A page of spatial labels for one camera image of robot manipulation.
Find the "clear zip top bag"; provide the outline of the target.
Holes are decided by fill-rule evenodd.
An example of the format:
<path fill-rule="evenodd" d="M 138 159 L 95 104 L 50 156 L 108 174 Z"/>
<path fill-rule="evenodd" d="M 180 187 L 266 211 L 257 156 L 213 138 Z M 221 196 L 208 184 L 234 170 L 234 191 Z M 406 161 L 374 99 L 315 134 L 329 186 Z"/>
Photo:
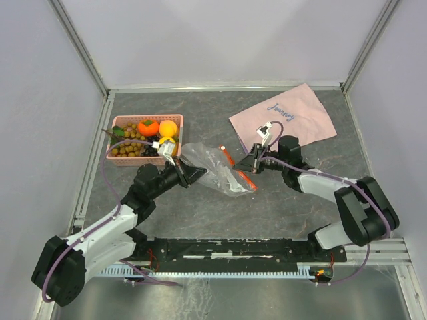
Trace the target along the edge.
<path fill-rule="evenodd" d="M 258 188 L 242 171 L 233 169 L 234 160 L 226 148 L 207 147 L 203 143 L 187 143 L 181 156 L 191 165 L 207 169 L 199 182 L 229 197 L 239 197 L 255 192 Z"/>

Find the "yellow orange fruit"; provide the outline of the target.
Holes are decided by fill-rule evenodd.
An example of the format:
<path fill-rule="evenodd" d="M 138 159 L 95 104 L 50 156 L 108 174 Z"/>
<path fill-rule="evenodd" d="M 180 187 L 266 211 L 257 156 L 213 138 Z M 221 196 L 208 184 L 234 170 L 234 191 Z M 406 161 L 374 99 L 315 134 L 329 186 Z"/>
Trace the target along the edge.
<path fill-rule="evenodd" d="M 170 141 L 170 142 L 172 142 L 175 145 L 172 155 L 176 156 L 177 155 L 177 149 L 178 149 L 178 142 L 176 142 L 173 137 L 162 137 L 159 140 L 159 144 L 162 145 L 166 141 Z"/>

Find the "yellow peach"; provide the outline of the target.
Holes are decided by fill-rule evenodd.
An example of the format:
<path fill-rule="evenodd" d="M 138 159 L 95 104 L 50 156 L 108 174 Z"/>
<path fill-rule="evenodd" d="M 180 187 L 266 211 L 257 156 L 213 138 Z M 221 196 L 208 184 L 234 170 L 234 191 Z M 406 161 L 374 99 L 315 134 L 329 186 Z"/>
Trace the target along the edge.
<path fill-rule="evenodd" d="M 172 120 L 163 120 L 159 124 L 159 134 L 162 137 L 175 137 L 178 133 L 178 126 Z"/>

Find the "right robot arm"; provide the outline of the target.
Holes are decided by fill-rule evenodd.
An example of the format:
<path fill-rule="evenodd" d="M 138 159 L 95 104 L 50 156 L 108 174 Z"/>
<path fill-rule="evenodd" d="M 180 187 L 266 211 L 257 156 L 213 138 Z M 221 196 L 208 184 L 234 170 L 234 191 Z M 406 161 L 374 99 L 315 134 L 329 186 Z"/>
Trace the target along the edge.
<path fill-rule="evenodd" d="M 315 261 L 321 261 L 330 254 L 330 249 L 338 246 L 363 247 L 387 239 L 400 226 L 393 206 L 375 178 L 348 179 L 313 168 L 303 160 L 297 137 L 280 137 L 277 151 L 253 144 L 234 169 L 253 174 L 265 169 L 278 171 L 290 189 L 336 205 L 340 221 L 314 231 L 315 239 L 306 244 L 307 255 Z"/>

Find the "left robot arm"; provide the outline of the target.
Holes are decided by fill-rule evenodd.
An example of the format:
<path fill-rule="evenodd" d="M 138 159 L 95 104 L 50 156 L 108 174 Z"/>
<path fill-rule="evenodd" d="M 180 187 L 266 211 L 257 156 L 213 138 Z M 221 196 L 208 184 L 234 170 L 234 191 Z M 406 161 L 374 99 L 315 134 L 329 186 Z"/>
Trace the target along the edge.
<path fill-rule="evenodd" d="M 153 213 L 155 199 L 175 186 L 188 188 L 206 173 L 207 169 L 179 158 L 162 170 L 153 164 L 142 165 L 127 194 L 110 213 L 72 236 L 54 236 L 46 242 L 31 276 L 42 300 L 66 306 L 112 263 L 144 258 L 147 237 L 136 227 Z"/>

